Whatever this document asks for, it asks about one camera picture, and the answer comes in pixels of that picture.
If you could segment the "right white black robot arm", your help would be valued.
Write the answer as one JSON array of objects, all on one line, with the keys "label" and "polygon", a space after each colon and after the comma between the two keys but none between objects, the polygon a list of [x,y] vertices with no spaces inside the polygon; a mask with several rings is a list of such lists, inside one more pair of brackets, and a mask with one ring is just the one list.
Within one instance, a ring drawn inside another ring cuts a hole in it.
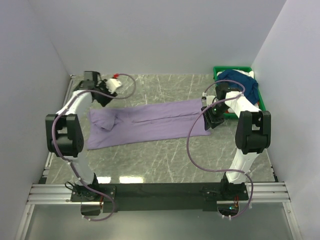
[{"label": "right white black robot arm", "polygon": [[254,160],[267,149],[271,143],[271,113],[262,111],[253,105],[239,88],[220,83],[215,87],[216,95],[202,93],[202,100],[209,106],[203,113],[204,129],[214,129],[221,125],[224,113],[231,109],[238,117],[235,132],[235,156],[221,179],[219,193],[222,198],[230,200],[245,190],[245,174],[250,170]]}]

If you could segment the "purple t shirt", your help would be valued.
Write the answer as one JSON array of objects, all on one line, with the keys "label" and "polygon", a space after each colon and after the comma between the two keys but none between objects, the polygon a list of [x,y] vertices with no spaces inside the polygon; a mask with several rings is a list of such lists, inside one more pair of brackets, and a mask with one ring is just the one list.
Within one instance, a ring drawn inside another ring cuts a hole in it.
[{"label": "purple t shirt", "polygon": [[88,150],[107,147],[209,136],[200,116],[201,99],[146,104],[134,107],[91,109],[87,115],[90,134]]}]

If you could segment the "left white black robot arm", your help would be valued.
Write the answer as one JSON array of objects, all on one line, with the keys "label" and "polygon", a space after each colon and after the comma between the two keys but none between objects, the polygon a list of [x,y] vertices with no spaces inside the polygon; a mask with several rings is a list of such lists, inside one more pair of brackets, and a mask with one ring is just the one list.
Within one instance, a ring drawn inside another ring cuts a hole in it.
[{"label": "left white black robot arm", "polygon": [[84,137],[79,118],[93,101],[104,107],[115,99],[121,85],[116,76],[102,79],[99,72],[85,71],[84,79],[62,109],[45,117],[48,150],[67,162],[74,173],[77,180],[72,185],[72,193],[88,201],[103,199],[106,194],[83,155]]}]

